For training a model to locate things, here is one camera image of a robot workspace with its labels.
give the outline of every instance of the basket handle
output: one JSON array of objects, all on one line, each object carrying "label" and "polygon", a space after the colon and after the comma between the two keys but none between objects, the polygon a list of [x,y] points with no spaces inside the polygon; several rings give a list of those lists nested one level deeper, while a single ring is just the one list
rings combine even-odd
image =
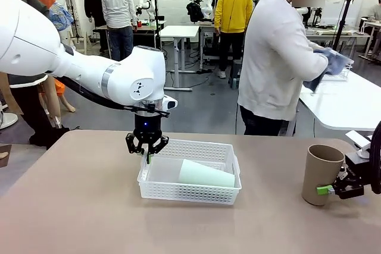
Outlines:
[{"label": "basket handle", "polygon": [[241,174],[241,169],[239,168],[238,158],[236,155],[234,155],[234,169],[237,171],[237,175]]}]

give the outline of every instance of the cup rim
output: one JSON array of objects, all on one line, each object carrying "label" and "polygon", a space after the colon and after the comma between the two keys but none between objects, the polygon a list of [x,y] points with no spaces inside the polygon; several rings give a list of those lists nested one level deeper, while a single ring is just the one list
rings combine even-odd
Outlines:
[{"label": "cup rim", "polygon": [[[339,160],[339,161],[328,161],[328,160],[319,158],[319,157],[315,156],[314,154],[312,154],[311,151],[310,151],[311,148],[315,147],[315,146],[321,146],[321,147],[330,148],[330,149],[333,149],[335,151],[338,151],[338,152],[340,152],[341,155],[343,155],[343,158],[341,160]],[[338,162],[344,162],[344,160],[345,160],[345,154],[343,152],[341,152],[339,149],[336,149],[336,148],[334,148],[332,146],[328,146],[328,145],[324,145],[324,144],[313,144],[313,145],[311,145],[310,147],[308,147],[308,153],[311,156],[313,156],[314,158],[316,158],[316,159],[319,159],[319,160],[321,160],[323,162],[332,163],[332,164],[337,164]]]}]

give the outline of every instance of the white shoe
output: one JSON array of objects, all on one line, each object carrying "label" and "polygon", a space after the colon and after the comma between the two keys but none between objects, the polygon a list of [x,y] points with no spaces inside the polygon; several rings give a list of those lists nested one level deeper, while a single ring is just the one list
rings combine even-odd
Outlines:
[{"label": "white shoe", "polygon": [[226,73],[224,71],[218,71],[217,76],[220,79],[226,79]]}]

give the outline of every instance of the person in yellow hoodie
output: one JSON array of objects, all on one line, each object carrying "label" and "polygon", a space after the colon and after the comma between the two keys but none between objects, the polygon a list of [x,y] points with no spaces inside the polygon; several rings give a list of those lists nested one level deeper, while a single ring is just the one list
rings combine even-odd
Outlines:
[{"label": "person in yellow hoodie", "polygon": [[214,27],[220,35],[220,71],[218,77],[226,79],[227,55],[233,45],[233,60],[242,56],[245,30],[253,10],[252,0],[218,0]]}]

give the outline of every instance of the blue jeans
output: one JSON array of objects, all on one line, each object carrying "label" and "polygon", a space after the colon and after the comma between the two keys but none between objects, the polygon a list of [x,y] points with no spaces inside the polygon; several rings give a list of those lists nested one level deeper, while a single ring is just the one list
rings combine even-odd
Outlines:
[{"label": "blue jeans", "polygon": [[132,27],[113,29],[109,28],[111,58],[122,61],[132,53],[133,33]]}]

